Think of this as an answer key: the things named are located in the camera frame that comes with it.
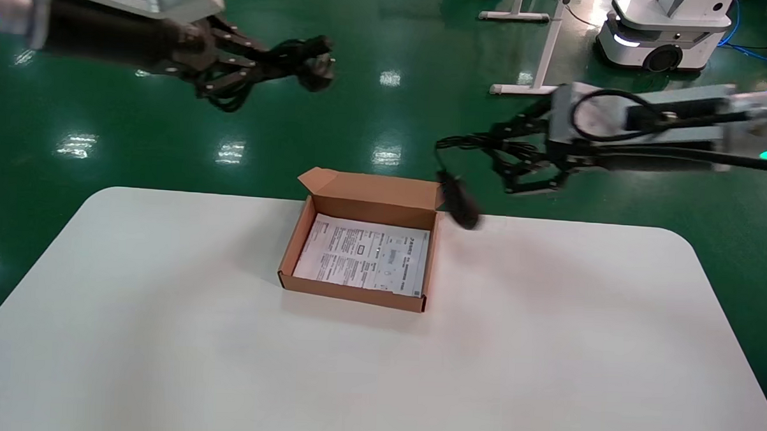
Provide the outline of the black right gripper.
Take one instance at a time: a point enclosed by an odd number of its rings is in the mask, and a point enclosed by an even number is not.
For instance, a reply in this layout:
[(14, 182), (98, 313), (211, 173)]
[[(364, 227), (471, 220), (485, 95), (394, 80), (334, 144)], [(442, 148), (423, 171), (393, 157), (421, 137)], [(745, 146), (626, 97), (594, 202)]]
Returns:
[[(550, 127), (551, 97), (537, 99), (508, 121), (495, 123), (488, 132), (491, 150), (502, 150), (513, 138), (544, 134)], [(654, 154), (607, 153), (583, 144), (550, 141), (548, 158), (532, 156), (516, 162), (500, 158), (497, 175), (510, 196), (560, 191), (574, 172), (716, 172), (717, 164)]]

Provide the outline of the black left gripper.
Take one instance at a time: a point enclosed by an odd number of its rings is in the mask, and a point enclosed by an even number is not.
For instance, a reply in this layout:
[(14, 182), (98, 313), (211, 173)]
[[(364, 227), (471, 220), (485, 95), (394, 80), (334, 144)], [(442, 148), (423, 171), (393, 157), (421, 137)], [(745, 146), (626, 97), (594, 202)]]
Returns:
[(203, 50), (215, 61), (229, 55), (261, 62), (217, 62), (197, 75), (196, 98), (217, 109), (239, 110), (257, 84), (299, 72), (300, 56), (293, 47), (267, 49), (219, 15), (203, 18), (203, 32), (192, 24), (149, 18), (91, 0), (51, 0), (41, 49), (149, 73), (172, 68), (185, 55)]

